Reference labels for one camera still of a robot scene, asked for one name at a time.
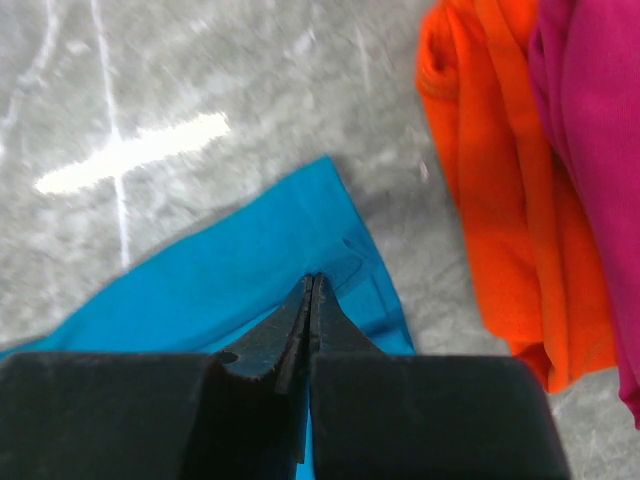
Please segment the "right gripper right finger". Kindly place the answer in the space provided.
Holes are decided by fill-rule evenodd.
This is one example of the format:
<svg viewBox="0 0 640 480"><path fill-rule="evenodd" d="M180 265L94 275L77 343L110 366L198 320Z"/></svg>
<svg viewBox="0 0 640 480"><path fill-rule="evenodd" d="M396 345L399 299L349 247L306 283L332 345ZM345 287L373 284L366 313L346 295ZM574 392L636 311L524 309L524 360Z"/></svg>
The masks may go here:
<svg viewBox="0 0 640 480"><path fill-rule="evenodd" d="M313 279L309 307L309 349L317 353L383 352L346 316L329 279L318 274Z"/></svg>

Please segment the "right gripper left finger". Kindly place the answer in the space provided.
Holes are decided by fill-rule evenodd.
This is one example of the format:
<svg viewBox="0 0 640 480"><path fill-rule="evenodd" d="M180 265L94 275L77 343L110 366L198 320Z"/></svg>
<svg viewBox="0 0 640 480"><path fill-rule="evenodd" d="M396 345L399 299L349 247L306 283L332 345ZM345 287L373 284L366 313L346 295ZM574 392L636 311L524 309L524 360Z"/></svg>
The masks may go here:
<svg viewBox="0 0 640 480"><path fill-rule="evenodd" d="M313 277L302 277L267 318L216 354L234 387L253 395L296 395L309 360Z"/></svg>

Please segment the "blue t shirt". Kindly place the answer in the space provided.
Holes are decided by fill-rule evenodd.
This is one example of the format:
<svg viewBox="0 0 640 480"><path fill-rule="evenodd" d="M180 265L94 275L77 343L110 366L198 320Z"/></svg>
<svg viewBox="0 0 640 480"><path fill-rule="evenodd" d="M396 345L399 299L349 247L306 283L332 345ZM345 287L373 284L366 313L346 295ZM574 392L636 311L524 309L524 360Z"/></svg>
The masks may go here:
<svg viewBox="0 0 640 480"><path fill-rule="evenodd" d="M329 158L114 280L1 355L5 479L242 479L305 409L266 409L213 360L324 275L381 350L414 351L381 255Z"/></svg>

